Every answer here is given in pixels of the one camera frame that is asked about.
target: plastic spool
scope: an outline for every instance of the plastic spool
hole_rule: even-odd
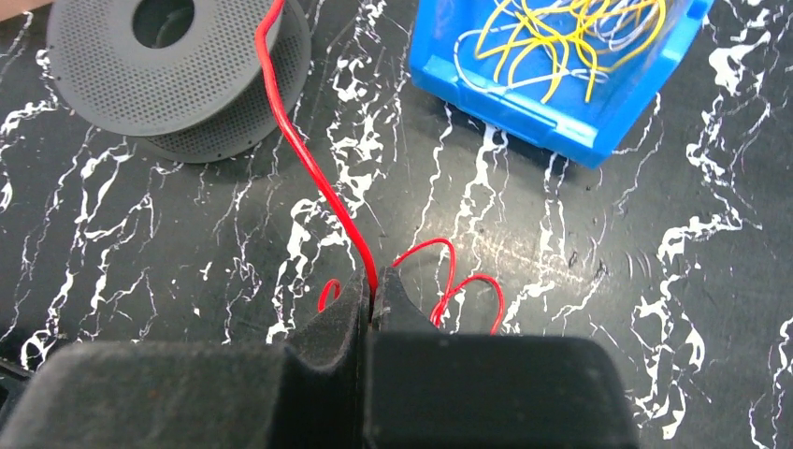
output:
[[[234,156],[276,127],[253,34],[272,0],[59,0],[47,39],[64,100],[164,158]],[[286,0],[267,35],[284,106],[309,72],[310,32]]]

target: red wire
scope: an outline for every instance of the red wire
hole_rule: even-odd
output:
[[[279,96],[278,82],[275,78],[275,69],[273,68],[272,60],[270,59],[270,54],[267,50],[267,32],[269,31],[270,27],[272,27],[272,24],[275,23],[279,14],[281,14],[282,8],[283,0],[274,0],[270,11],[267,13],[264,20],[259,24],[258,28],[256,28],[255,34],[256,53],[258,54],[259,62],[262,65],[262,72],[265,79],[265,90],[267,91],[267,100],[269,101],[270,107],[273,110],[273,116],[278,123],[278,127],[281,129],[290,145],[292,145],[292,148],[295,149],[295,153],[297,153],[297,157],[300,159],[300,162],[303,163],[303,167],[306,168],[306,170],[309,172],[309,175],[311,175],[311,178],[314,179],[314,182],[317,184],[317,187],[319,188],[320,192],[322,192],[331,209],[333,209],[333,211],[339,217],[341,225],[344,226],[344,230],[347,232],[347,235],[350,236],[350,240],[353,241],[353,245],[355,245],[355,248],[361,254],[369,284],[369,305],[370,309],[374,310],[374,297],[378,286],[377,265],[374,262],[374,257],[369,250],[367,242],[364,240],[364,237],[355,226],[355,222],[353,222],[353,219],[350,217],[350,213],[344,207],[344,204],[339,199],[339,196],[336,195],[336,192],[333,190],[333,187],[331,187],[330,182],[327,181],[327,178],[324,176],[324,173],[317,165],[313,156],[311,156],[309,149],[306,148],[305,142],[303,142],[303,139],[300,138],[300,135],[292,126],[292,122],[290,122],[286,110],[283,107],[281,97]],[[446,289],[443,291],[440,301],[435,305],[429,315],[430,322],[432,322],[435,326],[440,326],[440,318],[446,311],[446,306],[448,305],[449,300],[470,282],[485,281],[490,282],[493,285],[493,287],[496,289],[496,294],[498,297],[498,315],[496,317],[496,321],[493,323],[493,326],[490,328],[491,334],[497,334],[498,328],[501,325],[501,319],[504,316],[504,295],[501,292],[501,287],[498,285],[498,281],[486,274],[477,273],[466,278],[457,287],[453,288],[452,284],[454,281],[454,271],[457,265],[457,256],[456,251],[454,250],[454,245],[448,239],[437,238],[416,245],[415,247],[409,249],[406,253],[402,254],[396,261],[394,261],[393,267],[398,266],[402,263],[402,261],[417,251],[420,251],[425,247],[436,243],[442,243],[446,245],[447,248],[449,248],[449,279],[446,281]],[[331,289],[334,289],[333,298],[337,299],[341,290],[341,282],[336,279],[331,279],[325,284],[323,291],[320,294],[319,301],[317,302],[318,311],[324,310],[327,296],[330,294]]]

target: table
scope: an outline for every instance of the table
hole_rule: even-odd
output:
[[[379,263],[450,237],[458,280],[501,281],[501,333],[609,352],[646,447],[793,447],[793,7],[717,2],[589,170],[414,88],[416,2],[398,3],[302,2],[296,124]],[[278,133],[191,166],[88,125],[54,90],[47,17],[0,24],[0,354],[35,369],[71,341],[272,342],[306,323],[360,261]],[[447,262],[402,269],[426,313]],[[442,329],[495,314],[475,284]]]

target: cardboard box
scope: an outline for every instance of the cardboard box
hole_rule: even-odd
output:
[[[0,0],[0,22],[48,3],[52,3],[52,0]]]

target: blue bin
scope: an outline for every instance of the blue bin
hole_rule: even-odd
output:
[[[668,1],[670,8],[658,38],[646,51],[617,68],[605,83],[596,84],[589,103],[584,102],[586,81],[567,76],[561,80],[554,96],[542,104],[540,100],[548,90],[549,80],[483,93],[471,89],[458,76],[454,65],[455,43],[463,33],[483,28],[496,7],[493,1],[420,0],[411,45],[412,81],[419,88],[514,136],[594,168],[612,154],[680,64],[713,2]],[[528,1],[530,7],[547,7],[551,3],[550,0]],[[504,21],[496,21],[494,26],[503,24]],[[554,26],[564,30],[572,23]],[[491,34],[488,47],[505,43],[508,34]],[[460,41],[459,64],[468,80],[492,91],[499,87],[499,83],[492,80],[498,58],[474,58],[476,39],[472,36]],[[516,53],[518,51],[513,51],[510,58]],[[609,55],[610,59],[602,63],[610,65],[621,55]],[[534,50],[518,66],[516,78],[546,76],[551,73],[551,65],[542,50]],[[582,67],[579,58],[570,57],[569,68],[578,67]]]

